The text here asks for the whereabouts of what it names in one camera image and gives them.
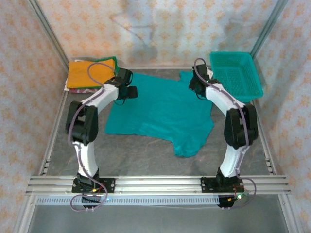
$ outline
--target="wallpaper wall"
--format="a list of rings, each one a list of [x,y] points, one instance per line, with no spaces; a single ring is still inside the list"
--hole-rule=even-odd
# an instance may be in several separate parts
[[[38,172],[66,71],[26,0],[0,1],[0,232]]]
[[[290,0],[257,56],[259,99],[278,171],[289,176],[300,217],[311,232],[311,2]]]
[[[192,66],[211,51],[250,52],[277,0],[38,0],[68,58]]]

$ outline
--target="stack of folded cloth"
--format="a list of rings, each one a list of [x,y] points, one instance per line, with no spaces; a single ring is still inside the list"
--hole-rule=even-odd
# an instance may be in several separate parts
[[[114,68],[117,72],[119,70],[116,57],[107,57],[95,61],[69,62],[69,73],[66,86],[67,89],[69,89],[69,92],[94,93],[101,88],[101,86],[91,80],[87,74],[87,68],[94,62],[104,63]],[[99,81],[100,83],[104,83],[115,76],[115,73],[112,69],[103,65],[92,66],[90,69],[90,74],[93,79]]]

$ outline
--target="gray floor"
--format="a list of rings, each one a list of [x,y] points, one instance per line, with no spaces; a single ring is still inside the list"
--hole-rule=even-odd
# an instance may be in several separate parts
[[[179,80],[179,69],[133,70],[160,78]],[[69,104],[89,95],[68,94],[61,117],[56,142],[51,154],[48,175],[75,175],[78,163],[73,146],[67,144],[65,123]],[[95,140],[96,162],[101,176],[118,175],[215,175],[222,163],[226,142],[223,132],[225,117],[213,106],[211,117],[214,129],[205,146],[191,158],[174,155],[171,142],[137,135],[107,135],[104,133],[112,104],[99,114],[99,134]],[[260,139],[256,140],[244,157],[242,175],[269,174]]]
[[[103,206],[76,213],[69,206],[36,206],[30,233],[287,233],[277,195],[221,210],[192,206]]]

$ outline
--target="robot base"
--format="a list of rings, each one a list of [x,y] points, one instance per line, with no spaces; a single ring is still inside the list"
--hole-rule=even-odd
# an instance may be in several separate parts
[[[102,183],[106,187],[108,193],[114,193],[116,184],[115,178],[99,177],[99,171],[97,170],[96,174],[93,176],[93,179]],[[79,173],[77,174],[77,177],[73,179],[72,193],[93,192],[93,189],[96,189],[95,192],[97,193],[105,192],[97,183],[93,182],[88,177],[80,175]]]
[[[243,193],[244,192],[244,186],[242,179],[239,179],[237,176],[234,177],[224,177],[222,172],[220,171],[220,168],[218,168],[216,177],[208,178],[208,177],[201,177],[201,189],[202,193]],[[221,197],[219,195],[219,207],[232,207],[234,204],[234,201],[228,201],[233,200],[235,197],[232,196],[226,196]]]

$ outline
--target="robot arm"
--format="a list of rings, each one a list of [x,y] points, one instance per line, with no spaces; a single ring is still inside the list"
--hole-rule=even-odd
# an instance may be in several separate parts
[[[72,141],[75,145],[76,154],[81,155],[79,170],[77,174],[78,184],[82,189],[97,188],[98,185],[90,180],[88,176],[99,181],[99,170],[95,162],[94,140],[98,134],[98,114],[112,101],[132,99],[138,96],[135,86],[128,86],[131,83],[133,73],[127,69],[120,68],[118,76],[114,77],[103,85],[102,89],[82,102],[73,101],[70,104],[66,121],[66,131],[69,132],[74,114],[83,104],[87,104],[81,109],[73,123]]]
[[[193,70],[193,78],[189,88],[197,95],[212,101],[226,117],[224,136],[227,142],[227,150],[224,161],[218,169],[218,183],[221,185],[230,180],[235,182],[238,180],[240,166],[249,145],[258,137],[256,109],[253,105],[244,104],[231,96],[218,80],[210,79],[210,70],[205,65],[197,65],[196,68],[198,73],[212,86],[205,85]],[[242,118],[237,105],[242,109],[246,120],[248,146],[246,145]]]

